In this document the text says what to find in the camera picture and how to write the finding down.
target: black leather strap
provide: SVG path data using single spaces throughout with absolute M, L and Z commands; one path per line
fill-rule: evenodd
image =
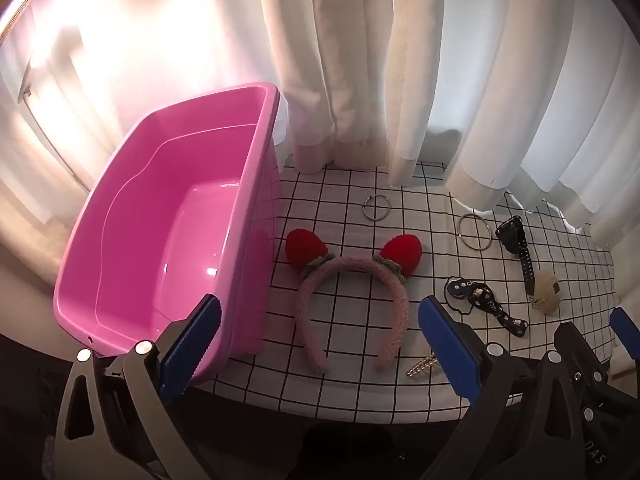
M 533 264 L 527 248 L 527 239 L 522 226 L 522 218 L 518 215 L 512 216 L 504 224 L 495 230 L 495 236 L 500 240 L 502 246 L 511 254 L 517 254 L 522 266 L 522 277 L 524 279 L 524 289 L 529 296 L 533 296 L 536 286 L 536 277 L 533 273 Z

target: silver ring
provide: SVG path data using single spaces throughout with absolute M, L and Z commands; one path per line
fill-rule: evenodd
M 484 224 L 484 227 L 486 227 L 487 232 L 489 233 L 489 243 L 487 245 L 485 245 L 484 247 L 473 247 L 472 245 L 469 245 L 466 240 L 463 238 L 462 236 L 462 232 L 460 232 L 460 224 L 462 223 L 462 221 L 465 218 L 477 218 L 479 221 L 481 221 Z M 478 216 L 476 213 L 466 213 L 463 214 L 460 218 L 458 218 L 458 224 L 456 225 L 456 231 L 458 234 L 458 238 L 460 238 L 462 240 L 462 243 L 465 244 L 469 249 L 477 252 L 477 253 L 481 253 L 482 251 L 487 250 L 490 246 L 491 246 L 491 242 L 494 241 L 494 237 L 491 233 L 491 229 L 489 229 L 489 224 L 484 220 L 484 218 L 482 218 L 481 216 Z
M 382 198 L 384 198 L 386 200 L 386 211 L 379 218 L 375 218 L 375 217 L 369 216 L 367 214 L 367 204 L 369 203 L 370 200 L 373 200 L 377 196 L 382 197 Z M 389 200 L 388 197 L 386 197 L 385 195 L 382 195 L 382 194 L 370 195 L 369 198 L 367 198 L 362 203 L 362 212 L 364 213 L 364 216 L 366 216 L 369 220 L 373 220 L 374 222 L 378 222 L 380 220 L 383 220 L 389 215 L 389 213 L 391 213 L 391 200 Z

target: grid tablecloth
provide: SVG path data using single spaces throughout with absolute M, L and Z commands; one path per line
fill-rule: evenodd
M 441 164 L 419 163 L 411 185 L 393 189 L 384 171 L 329 166 L 320 173 L 299 174 L 285 167 L 264 348 L 257 356 L 229 360 L 203 388 L 273 410 L 333 420 L 406 423 L 460 418 L 468 402 L 453 392 L 441 369 L 433 367 L 414 378 L 405 374 L 430 354 L 417 324 L 418 302 L 434 294 L 444 303 L 444 283 L 453 275 L 487 283 L 510 316 L 529 322 L 526 336 L 517 338 L 478 309 L 464 318 L 450 310 L 454 320 L 471 325 L 483 341 L 500 342 L 514 355 L 540 358 L 553 348 L 559 323 L 571 320 L 601 361 L 610 358 L 614 338 L 608 317 L 616 306 L 613 263 L 609 251 L 595 247 L 588 226 L 574 229 L 546 203 L 536 211 L 524 211 L 508 192 L 493 211 L 480 213 L 492 231 L 512 215 L 522 216 L 534 268 L 552 269 L 561 287 L 559 311 L 544 316 L 527 304 L 519 260 L 497 240 L 478 253 L 455 235 L 457 219 L 470 210 L 447 192 L 444 169 Z M 382 221 L 372 222 L 361 204 L 376 193 L 387 196 L 392 209 Z M 380 201 L 376 209 L 379 215 L 386 203 Z M 403 233 L 420 238 L 422 259 L 406 284 L 408 330 L 391 367 L 378 371 L 373 365 L 391 327 L 393 308 L 386 289 L 368 274 L 342 272 L 312 297 L 313 329 L 330 362 L 324 375 L 312 370 L 296 334 L 292 307 L 300 278 L 284 254 L 284 238 L 295 228 L 315 232 L 337 256 L 370 257 Z M 486 242 L 481 222 L 465 220 L 461 229 L 463 235 L 484 237 L 476 243 Z

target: metal bolt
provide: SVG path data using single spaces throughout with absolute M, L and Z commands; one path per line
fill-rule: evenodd
M 502 348 L 498 343 L 489 343 L 486 346 L 486 351 L 491 355 L 498 356 L 504 353 L 504 348 Z
M 154 344 L 151 341 L 140 341 L 136 345 L 136 354 L 140 354 L 140 355 L 148 354 L 153 347 L 154 347 Z
M 428 370 L 437 362 L 438 362 L 438 358 L 436 357 L 436 354 L 431 352 L 431 354 L 425 357 L 422 361 L 418 361 L 415 365 L 409 368 L 406 372 L 406 376 L 413 377 L 414 375 L 417 375 L 420 372 Z
M 555 350 L 552 350 L 546 355 L 552 363 L 559 363 L 562 361 L 560 354 Z
M 80 361 L 81 363 L 88 361 L 90 357 L 91 357 L 91 350 L 89 350 L 88 348 L 83 348 L 81 351 L 78 352 L 78 361 Z

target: sheer curtain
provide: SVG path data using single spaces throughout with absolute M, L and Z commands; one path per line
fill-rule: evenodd
M 547 200 L 640 313 L 640 48 L 610 0 L 33 0 L 0 73 L 1 235 L 50 280 L 140 117 L 266 80 L 281 162 L 400 186 L 431 160 L 471 208 Z

